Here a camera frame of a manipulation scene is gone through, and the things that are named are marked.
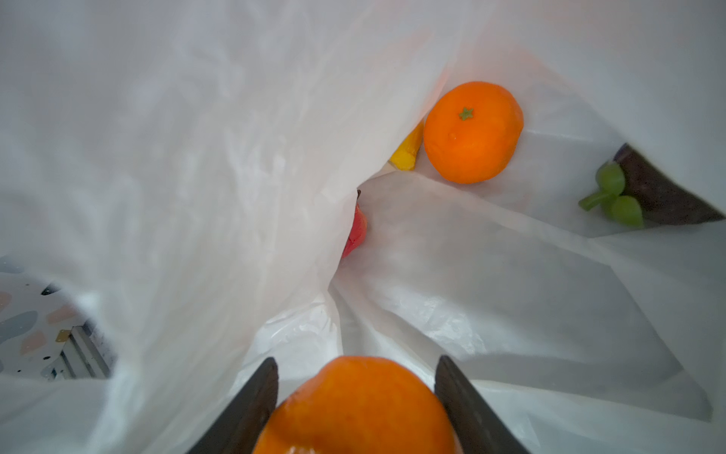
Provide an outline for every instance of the eggplant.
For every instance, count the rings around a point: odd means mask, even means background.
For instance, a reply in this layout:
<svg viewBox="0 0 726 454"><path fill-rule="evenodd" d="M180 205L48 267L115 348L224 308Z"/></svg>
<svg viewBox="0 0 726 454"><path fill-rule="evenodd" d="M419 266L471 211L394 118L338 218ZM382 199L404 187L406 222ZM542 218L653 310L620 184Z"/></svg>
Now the eggplant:
<svg viewBox="0 0 726 454"><path fill-rule="evenodd" d="M630 227L643 227L643 219L667 225L724 219L718 210L673 183L627 143L597 170L595 180L600 190L582 199L580 207L589 211L601 205L608 217Z"/></svg>

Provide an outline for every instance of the orange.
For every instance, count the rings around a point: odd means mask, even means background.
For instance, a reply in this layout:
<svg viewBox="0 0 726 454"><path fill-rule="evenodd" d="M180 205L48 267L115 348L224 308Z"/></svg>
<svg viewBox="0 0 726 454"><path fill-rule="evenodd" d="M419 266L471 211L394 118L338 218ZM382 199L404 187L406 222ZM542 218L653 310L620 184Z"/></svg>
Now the orange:
<svg viewBox="0 0 726 454"><path fill-rule="evenodd" d="M499 85L469 82L433 106L423 146L443 178L478 183L504 170L523 127L522 109L511 93Z"/></svg>
<svg viewBox="0 0 726 454"><path fill-rule="evenodd" d="M270 416L253 454L453 454L443 405L412 372L338 357Z"/></svg>

